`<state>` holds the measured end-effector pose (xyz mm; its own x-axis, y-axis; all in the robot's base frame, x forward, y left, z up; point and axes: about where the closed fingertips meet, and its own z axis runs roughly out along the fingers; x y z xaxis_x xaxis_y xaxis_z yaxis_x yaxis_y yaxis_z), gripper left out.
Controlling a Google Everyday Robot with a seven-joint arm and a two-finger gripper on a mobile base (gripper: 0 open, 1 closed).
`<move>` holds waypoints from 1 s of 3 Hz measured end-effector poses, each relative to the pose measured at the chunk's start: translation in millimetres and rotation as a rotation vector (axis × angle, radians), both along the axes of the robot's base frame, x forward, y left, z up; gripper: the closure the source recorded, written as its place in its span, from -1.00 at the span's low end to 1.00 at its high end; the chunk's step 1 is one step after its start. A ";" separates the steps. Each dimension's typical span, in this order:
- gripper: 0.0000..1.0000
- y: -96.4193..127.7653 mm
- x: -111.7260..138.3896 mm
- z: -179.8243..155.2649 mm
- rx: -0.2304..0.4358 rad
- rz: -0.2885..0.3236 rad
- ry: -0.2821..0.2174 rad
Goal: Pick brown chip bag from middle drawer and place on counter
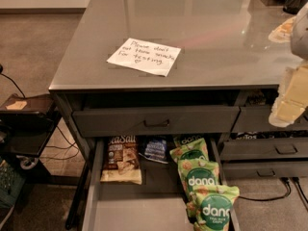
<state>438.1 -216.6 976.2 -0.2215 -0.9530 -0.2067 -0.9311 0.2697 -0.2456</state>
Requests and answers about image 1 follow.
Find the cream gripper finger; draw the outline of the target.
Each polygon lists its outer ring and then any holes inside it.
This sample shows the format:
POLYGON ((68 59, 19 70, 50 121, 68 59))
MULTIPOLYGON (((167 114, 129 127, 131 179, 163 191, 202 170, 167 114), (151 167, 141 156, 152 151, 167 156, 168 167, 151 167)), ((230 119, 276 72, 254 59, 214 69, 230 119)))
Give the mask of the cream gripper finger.
POLYGON ((269 40, 277 43, 289 42, 295 17, 291 17, 269 34, 269 40))
POLYGON ((278 87, 269 123, 275 127, 287 127, 305 112, 308 107, 308 65, 287 68, 278 87))

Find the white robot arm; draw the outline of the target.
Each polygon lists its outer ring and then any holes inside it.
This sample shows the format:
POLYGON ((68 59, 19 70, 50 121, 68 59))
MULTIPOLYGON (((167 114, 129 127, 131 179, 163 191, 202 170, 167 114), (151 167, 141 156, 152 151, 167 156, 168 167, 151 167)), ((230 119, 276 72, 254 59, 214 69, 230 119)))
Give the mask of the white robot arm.
POLYGON ((297 68, 286 68, 269 115, 271 125, 287 127, 308 107, 308 3, 273 30, 269 40, 288 42, 291 52, 303 60, 297 68))

